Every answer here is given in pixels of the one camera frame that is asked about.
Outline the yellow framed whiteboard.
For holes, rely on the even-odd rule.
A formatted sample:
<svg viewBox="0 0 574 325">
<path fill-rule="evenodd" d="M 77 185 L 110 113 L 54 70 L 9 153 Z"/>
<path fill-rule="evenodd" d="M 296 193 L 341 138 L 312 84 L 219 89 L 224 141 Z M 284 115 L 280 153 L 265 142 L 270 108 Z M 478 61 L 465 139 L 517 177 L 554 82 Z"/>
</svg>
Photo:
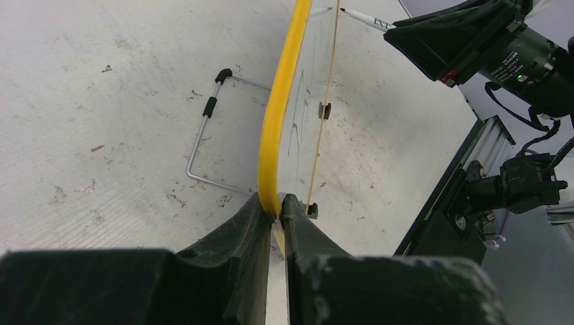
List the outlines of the yellow framed whiteboard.
<svg viewBox="0 0 574 325">
<path fill-rule="evenodd" d="M 325 120 L 319 102 L 329 102 L 339 1 L 297 1 L 284 39 L 261 130 L 259 200 L 277 247 L 285 251 L 280 222 L 286 195 L 305 210 L 312 192 Z"/>
</svg>

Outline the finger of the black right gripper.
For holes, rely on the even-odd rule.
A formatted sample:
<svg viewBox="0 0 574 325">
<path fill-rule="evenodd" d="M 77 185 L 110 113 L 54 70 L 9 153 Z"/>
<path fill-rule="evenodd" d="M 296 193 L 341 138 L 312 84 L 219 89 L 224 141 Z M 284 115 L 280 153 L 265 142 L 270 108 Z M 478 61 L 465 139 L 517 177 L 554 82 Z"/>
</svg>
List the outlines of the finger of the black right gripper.
<svg viewBox="0 0 574 325">
<path fill-rule="evenodd" d="M 398 20 L 393 23 L 396 27 L 411 26 L 417 23 L 458 23 L 474 22 L 491 14 L 498 14 L 504 10 L 514 8 L 516 1 L 465 1 L 453 7 L 439 10 L 437 12 Z"/>
<path fill-rule="evenodd" d="M 474 22 L 423 22 L 395 27 L 384 34 L 384 40 L 430 80 L 453 87 L 467 82 L 486 65 L 487 48 L 483 46 L 488 35 L 485 31 L 479 32 L 477 27 L 487 22 L 514 30 L 515 24 L 523 23 L 523 4 L 516 2 L 512 9 Z"/>
</svg>

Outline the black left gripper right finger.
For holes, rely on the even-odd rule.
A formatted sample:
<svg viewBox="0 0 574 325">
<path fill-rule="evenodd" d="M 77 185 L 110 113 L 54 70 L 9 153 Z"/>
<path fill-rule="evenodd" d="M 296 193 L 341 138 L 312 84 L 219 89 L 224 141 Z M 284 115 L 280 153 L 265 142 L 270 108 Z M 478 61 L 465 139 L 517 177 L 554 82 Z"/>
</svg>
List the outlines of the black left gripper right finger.
<svg viewBox="0 0 574 325">
<path fill-rule="evenodd" d="M 496 287 L 469 259 L 355 257 L 285 196 L 290 324 L 507 324 Z"/>
</svg>

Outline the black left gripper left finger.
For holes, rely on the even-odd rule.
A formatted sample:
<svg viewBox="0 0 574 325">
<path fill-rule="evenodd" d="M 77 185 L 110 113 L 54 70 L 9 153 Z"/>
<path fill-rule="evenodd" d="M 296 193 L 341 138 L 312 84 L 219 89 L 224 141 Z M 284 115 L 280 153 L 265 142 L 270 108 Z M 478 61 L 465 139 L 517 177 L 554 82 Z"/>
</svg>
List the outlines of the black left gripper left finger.
<svg viewBox="0 0 574 325">
<path fill-rule="evenodd" d="M 270 226 L 257 194 L 193 245 L 15 251 L 2 324 L 264 324 Z"/>
</svg>

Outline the black white marker pen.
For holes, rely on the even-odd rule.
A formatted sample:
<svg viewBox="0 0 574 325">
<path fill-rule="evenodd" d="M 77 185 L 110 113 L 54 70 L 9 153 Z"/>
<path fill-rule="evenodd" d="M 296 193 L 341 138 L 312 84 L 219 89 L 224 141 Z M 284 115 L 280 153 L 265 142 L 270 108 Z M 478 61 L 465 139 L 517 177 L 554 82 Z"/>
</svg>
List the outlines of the black white marker pen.
<svg viewBox="0 0 574 325">
<path fill-rule="evenodd" d="M 378 18 L 357 12 L 355 10 L 352 9 L 345 9 L 345 8 L 340 8 L 340 11 L 343 12 L 344 14 L 348 15 L 349 17 L 351 17 L 352 19 L 361 22 L 369 27 L 375 28 L 376 30 L 379 30 L 383 33 L 386 33 L 388 30 L 395 28 L 395 25 L 385 22 L 383 20 L 380 20 Z"/>
</svg>

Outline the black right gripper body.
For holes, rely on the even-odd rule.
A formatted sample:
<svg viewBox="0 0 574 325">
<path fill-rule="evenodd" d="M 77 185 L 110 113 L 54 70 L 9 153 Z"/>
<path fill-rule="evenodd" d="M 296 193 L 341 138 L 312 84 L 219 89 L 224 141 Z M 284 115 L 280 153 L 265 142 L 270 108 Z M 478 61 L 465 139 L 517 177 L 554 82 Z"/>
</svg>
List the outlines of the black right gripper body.
<svg viewBox="0 0 574 325">
<path fill-rule="evenodd" d="M 487 22 L 477 30 L 488 35 L 487 62 L 479 73 L 488 79 L 485 91 L 496 104 L 510 112 L 494 96 L 502 88 L 530 105 L 531 119 L 573 114 L 573 56 L 566 49 L 526 24 L 509 30 Z"/>
</svg>

